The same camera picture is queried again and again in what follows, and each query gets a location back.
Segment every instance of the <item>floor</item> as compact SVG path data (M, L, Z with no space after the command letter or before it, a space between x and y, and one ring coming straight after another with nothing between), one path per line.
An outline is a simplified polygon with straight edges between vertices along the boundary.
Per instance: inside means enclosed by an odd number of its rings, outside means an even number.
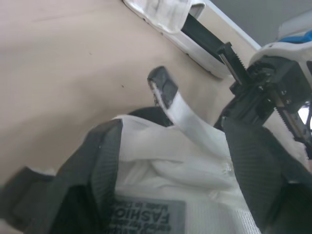
M233 80L212 77L119 0L0 9L0 184L24 165L57 170L93 126L153 105L146 78L156 66L211 123L232 97Z
M212 0L261 46L276 40L286 20L312 10L310 0Z

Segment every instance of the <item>white plastic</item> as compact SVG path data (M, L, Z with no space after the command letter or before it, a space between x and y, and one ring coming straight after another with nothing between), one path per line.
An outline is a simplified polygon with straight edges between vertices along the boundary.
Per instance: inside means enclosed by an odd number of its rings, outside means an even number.
M126 5L145 16L154 26L167 33L182 29L192 0L124 0Z
M312 30L312 10L296 16L284 23L278 29L277 39L289 36L302 36Z

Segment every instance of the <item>white fabric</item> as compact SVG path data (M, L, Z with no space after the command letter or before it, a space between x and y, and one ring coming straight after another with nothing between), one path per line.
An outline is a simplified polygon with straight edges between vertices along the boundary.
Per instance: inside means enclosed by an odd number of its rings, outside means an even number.
M123 121L117 194L185 201L187 234L260 233L230 158L202 152L175 127L116 118Z

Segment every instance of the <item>gray label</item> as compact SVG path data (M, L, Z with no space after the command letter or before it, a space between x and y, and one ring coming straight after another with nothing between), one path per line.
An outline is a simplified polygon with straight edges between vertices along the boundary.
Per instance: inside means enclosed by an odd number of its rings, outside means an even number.
M116 196L106 234L184 234L185 202Z

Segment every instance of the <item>black strap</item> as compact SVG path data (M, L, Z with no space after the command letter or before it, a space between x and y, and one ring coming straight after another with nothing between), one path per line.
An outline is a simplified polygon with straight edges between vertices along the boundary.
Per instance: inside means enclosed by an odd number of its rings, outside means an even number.
M1 194L6 200L15 194L14 200L6 209L1 206L0 210L14 215L4 218L14 224L22 217L21 224L13 226L27 234L89 234L103 231L112 214L121 131L120 119L91 130L55 178L48 181L48 186L41 187L37 194L32 193L36 199L26 202L22 184L12 183L12 180L8 182ZM23 201L24 208L35 207L35 210L23 214L21 211L25 209L20 209L16 214L20 201Z

